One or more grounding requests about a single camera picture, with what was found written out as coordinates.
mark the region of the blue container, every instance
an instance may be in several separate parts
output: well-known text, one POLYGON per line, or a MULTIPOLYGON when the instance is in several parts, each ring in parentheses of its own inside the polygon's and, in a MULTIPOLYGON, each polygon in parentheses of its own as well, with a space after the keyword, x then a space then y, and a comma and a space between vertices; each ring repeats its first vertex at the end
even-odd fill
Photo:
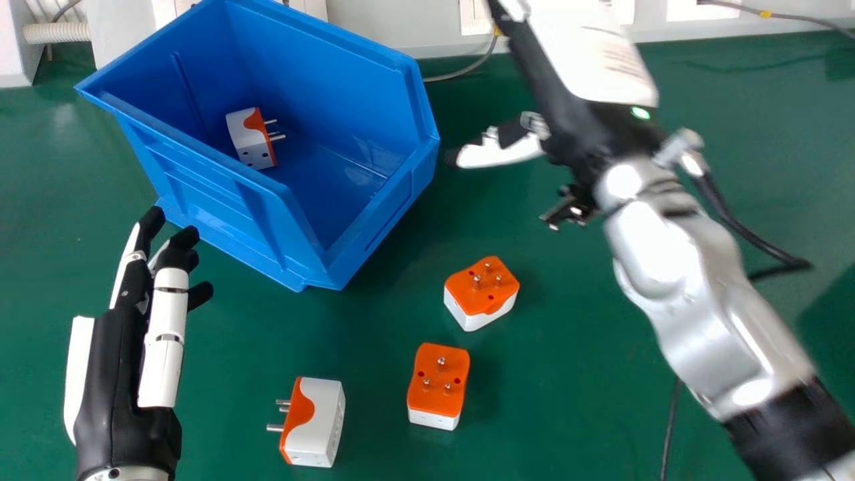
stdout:
POLYGON ((342 289, 433 178, 416 62, 271 0, 205 0, 77 85, 112 112, 167 219, 275 281, 342 289), (260 107, 277 167, 237 160, 260 107))

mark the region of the green surface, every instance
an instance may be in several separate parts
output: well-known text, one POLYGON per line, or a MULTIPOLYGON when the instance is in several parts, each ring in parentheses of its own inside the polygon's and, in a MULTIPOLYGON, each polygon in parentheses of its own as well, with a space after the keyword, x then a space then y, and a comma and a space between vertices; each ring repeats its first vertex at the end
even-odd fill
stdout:
MULTIPOLYGON (((62 426, 69 323, 106 306, 119 253, 155 194, 115 121, 72 86, 81 47, 57 49, 34 88, 0 91, 0 478, 71 479, 62 426)), ((659 121, 707 140, 738 216, 810 258, 762 284, 852 412, 855 382, 855 48, 833 33, 646 45, 659 121)), ((466 60, 428 62, 425 74, 466 60)), ((506 57, 429 88, 443 145, 534 107, 506 57)), ((436 180, 344 292, 302 294, 201 245, 215 298, 188 324, 180 481, 231 479, 653 480, 673 377, 615 284, 597 222, 560 235, 537 216, 565 172, 546 162, 436 180), (463 333, 442 305, 455 270, 497 254, 514 311, 463 333), (423 341, 467 348, 454 432, 409 425, 423 341), (332 470, 292 469, 264 431, 299 375, 340 379, 347 415, 332 470)), ((171 227, 168 233, 174 232, 171 227)), ((746 266, 770 264, 746 249, 746 266)), ((673 479, 748 479, 722 430, 683 395, 673 479)))

